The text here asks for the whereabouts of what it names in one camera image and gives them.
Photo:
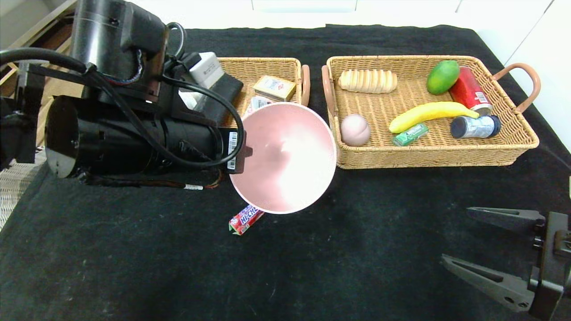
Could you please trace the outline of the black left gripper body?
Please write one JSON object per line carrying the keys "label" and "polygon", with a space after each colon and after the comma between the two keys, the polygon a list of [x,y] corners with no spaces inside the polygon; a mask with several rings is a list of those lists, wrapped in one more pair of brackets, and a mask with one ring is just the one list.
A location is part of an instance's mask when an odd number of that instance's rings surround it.
{"label": "black left gripper body", "polygon": [[239,147],[239,137],[245,139],[236,128],[222,128],[205,122],[188,122],[163,118],[162,128],[165,148],[179,159],[194,163],[194,169],[218,167],[225,173],[242,173],[243,166],[233,154]]}

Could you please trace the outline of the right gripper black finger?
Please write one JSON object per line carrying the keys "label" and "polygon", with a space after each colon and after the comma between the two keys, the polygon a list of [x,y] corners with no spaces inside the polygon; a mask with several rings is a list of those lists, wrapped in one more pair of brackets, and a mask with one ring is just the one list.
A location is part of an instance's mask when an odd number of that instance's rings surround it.
{"label": "right gripper black finger", "polygon": [[441,264],[488,297],[516,313],[527,313],[536,301],[540,269],[532,265],[530,278],[517,276],[442,254]]}
{"label": "right gripper black finger", "polygon": [[467,215],[474,220],[521,235],[541,235],[545,231],[546,218],[536,210],[475,206],[468,207],[466,210]]}

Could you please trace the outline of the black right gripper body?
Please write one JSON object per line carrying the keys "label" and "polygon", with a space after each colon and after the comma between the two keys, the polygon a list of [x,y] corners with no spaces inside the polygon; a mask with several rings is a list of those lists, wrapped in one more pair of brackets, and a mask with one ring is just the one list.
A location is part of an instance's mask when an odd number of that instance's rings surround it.
{"label": "black right gripper body", "polygon": [[570,299],[570,229],[567,214],[549,212],[534,248],[540,250],[539,266],[533,266],[528,289],[534,293],[529,313],[550,321],[558,306]]}

